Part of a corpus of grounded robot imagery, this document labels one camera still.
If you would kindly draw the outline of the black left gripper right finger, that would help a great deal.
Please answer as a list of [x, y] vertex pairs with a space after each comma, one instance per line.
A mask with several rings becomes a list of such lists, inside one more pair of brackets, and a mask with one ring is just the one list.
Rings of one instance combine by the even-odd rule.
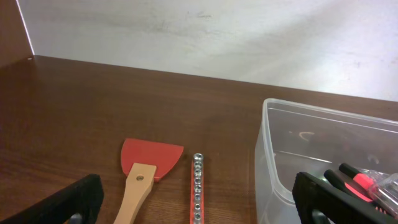
[[390, 215], [377, 211], [307, 172], [296, 175], [292, 190], [295, 206], [303, 224], [397, 224]]

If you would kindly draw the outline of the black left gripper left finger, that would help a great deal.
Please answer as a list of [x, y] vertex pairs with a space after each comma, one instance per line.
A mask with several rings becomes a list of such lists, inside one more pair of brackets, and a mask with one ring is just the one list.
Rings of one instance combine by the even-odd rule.
[[89, 174], [1, 223], [65, 223], [72, 216], [79, 215], [80, 223], [94, 224], [103, 199], [100, 176]]

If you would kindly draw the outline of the black orange long-nose pliers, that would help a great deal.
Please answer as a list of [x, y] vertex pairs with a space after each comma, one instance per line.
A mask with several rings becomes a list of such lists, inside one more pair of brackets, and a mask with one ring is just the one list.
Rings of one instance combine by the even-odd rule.
[[354, 198], [370, 203], [376, 210], [389, 215], [369, 196], [366, 190], [368, 182], [364, 174], [368, 171], [369, 170], [358, 170], [347, 163], [342, 163], [338, 167], [337, 171], [333, 171], [331, 169], [326, 170], [324, 172], [324, 178], [326, 178], [326, 180], [335, 188]]

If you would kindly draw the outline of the clear case coloured screwdrivers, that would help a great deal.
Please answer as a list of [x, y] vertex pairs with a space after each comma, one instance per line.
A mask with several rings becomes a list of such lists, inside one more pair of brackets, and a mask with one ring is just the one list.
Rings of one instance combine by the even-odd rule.
[[369, 196], [397, 219], [397, 173], [384, 174], [369, 170], [364, 175], [368, 182], [366, 190]]

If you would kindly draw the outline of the red socket rail with sockets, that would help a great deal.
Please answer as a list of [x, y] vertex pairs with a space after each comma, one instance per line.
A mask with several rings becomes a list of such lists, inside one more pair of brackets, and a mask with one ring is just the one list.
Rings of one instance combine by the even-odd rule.
[[190, 224], [205, 223], [203, 161], [204, 156], [202, 154], [195, 153], [193, 155], [190, 190]]

